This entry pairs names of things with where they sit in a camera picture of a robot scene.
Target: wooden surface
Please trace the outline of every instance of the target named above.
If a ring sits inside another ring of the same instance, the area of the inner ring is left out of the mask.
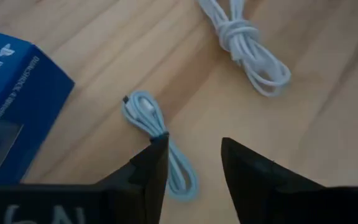
[[[195,0],[0,0],[0,32],[76,81],[25,181],[92,183],[126,163],[148,140],[121,98],[143,89],[201,182],[193,203],[165,197],[162,223],[237,223],[223,136],[321,184],[358,185],[358,0],[250,0],[246,17],[293,72],[278,98],[252,88]]]

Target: blue box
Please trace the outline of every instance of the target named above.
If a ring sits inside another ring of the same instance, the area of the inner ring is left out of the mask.
[[[0,184],[21,180],[73,87],[35,45],[0,34]]]

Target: wooden table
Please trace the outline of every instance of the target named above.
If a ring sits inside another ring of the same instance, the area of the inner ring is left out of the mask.
[[[195,0],[0,0],[0,32],[76,81],[25,182],[92,183],[126,163],[148,145],[120,112],[141,89],[201,182],[195,202],[165,198],[162,223],[238,222],[223,136],[321,184],[358,185],[358,0],[253,0],[246,17],[293,72],[278,98],[253,89]]]

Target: wood grain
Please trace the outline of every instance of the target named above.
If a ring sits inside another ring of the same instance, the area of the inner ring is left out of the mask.
[[[148,140],[121,98],[143,89],[201,182],[193,203],[165,198],[162,223],[238,222],[224,136],[324,185],[358,185],[358,0],[250,0],[244,15],[293,72],[278,98],[252,88],[195,0],[0,0],[0,32],[76,81],[24,181],[92,183],[126,163]]]

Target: light blue cable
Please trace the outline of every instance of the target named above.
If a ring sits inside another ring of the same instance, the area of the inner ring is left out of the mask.
[[[157,101],[146,91],[134,91],[125,97],[122,113],[129,122],[144,130],[153,138],[167,132]],[[199,191],[195,171],[171,138],[169,140],[167,187],[173,198],[184,202],[195,199]]]

